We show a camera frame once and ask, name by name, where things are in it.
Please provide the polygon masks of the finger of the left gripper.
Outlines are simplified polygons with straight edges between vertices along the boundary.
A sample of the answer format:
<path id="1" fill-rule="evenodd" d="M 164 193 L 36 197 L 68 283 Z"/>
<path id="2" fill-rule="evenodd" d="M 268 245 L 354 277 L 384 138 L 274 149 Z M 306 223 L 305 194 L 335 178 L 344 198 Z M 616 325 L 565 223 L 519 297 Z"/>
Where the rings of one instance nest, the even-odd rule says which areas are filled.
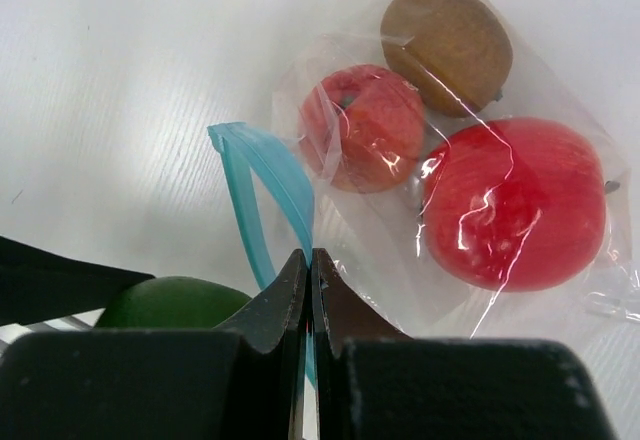
<path id="1" fill-rule="evenodd" d="M 1 323 L 30 325 L 105 307 L 154 276 L 1 239 Z"/>

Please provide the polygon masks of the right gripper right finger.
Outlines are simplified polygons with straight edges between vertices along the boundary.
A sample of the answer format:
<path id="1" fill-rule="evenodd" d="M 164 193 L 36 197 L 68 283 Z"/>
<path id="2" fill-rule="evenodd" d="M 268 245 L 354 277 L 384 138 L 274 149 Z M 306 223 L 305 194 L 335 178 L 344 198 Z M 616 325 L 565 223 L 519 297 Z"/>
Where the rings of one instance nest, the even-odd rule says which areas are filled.
<path id="1" fill-rule="evenodd" d="M 553 341 L 414 339 L 310 266 L 322 439 L 612 439 L 579 358 Z"/>

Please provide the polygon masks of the fake orange peach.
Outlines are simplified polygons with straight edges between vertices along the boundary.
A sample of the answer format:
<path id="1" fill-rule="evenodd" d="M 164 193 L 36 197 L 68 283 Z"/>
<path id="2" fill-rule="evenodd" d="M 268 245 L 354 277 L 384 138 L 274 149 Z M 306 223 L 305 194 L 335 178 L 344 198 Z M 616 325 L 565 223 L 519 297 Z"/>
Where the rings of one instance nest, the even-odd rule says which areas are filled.
<path id="1" fill-rule="evenodd" d="M 314 173 L 350 192 L 405 182 L 424 145 L 417 89 L 386 68 L 361 64 L 325 77 L 300 108 L 300 149 Z"/>

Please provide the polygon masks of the fake red apple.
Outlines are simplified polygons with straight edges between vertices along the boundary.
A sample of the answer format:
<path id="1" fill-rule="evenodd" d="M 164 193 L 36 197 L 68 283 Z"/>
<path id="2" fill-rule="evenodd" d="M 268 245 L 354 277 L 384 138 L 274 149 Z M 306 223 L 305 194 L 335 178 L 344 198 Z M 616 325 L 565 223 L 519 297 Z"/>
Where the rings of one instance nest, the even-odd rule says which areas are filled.
<path id="1" fill-rule="evenodd" d="M 604 170 L 593 144 L 535 117 L 463 129 L 423 164 L 424 243 L 449 274 L 529 292 L 583 272 L 605 236 Z"/>

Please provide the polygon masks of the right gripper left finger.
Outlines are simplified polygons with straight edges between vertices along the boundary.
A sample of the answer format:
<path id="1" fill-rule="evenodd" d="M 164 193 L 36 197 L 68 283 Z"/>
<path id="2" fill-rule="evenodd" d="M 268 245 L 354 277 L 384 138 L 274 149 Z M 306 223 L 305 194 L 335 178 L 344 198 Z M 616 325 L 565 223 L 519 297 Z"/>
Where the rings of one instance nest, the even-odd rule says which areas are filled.
<path id="1" fill-rule="evenodd" d="M 211 330 L 30 333 L 1 358 L 5 439 L 299 439 L 307 262 Z"/>

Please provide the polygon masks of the fake green lime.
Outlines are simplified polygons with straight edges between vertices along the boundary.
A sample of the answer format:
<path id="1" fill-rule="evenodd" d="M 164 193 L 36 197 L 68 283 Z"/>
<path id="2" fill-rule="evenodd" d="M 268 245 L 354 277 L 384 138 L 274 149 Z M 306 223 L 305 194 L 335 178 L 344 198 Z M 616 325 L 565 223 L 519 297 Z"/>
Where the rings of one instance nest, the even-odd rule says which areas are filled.
<path id="1" fill-rule="evenodd" d="M 233 316 L 252 298 L 228 286 L 191 277 L 153 278 L 120 292 L 97 328 L 206 329 Z"/>

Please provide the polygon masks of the clear zip top bag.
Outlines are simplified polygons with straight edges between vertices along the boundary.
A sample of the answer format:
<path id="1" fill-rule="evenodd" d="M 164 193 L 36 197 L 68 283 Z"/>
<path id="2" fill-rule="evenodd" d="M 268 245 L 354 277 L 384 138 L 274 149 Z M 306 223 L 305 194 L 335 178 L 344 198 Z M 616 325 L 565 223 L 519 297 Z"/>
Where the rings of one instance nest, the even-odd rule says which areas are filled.
<path id="1" fill-rule="evenodd" d="M 288 247 L 413 338 L 579 346 L 639 319 L 631 168 L 487 0 L 366 0 L 265 127 L 208 130 L 260 287 Z"/>

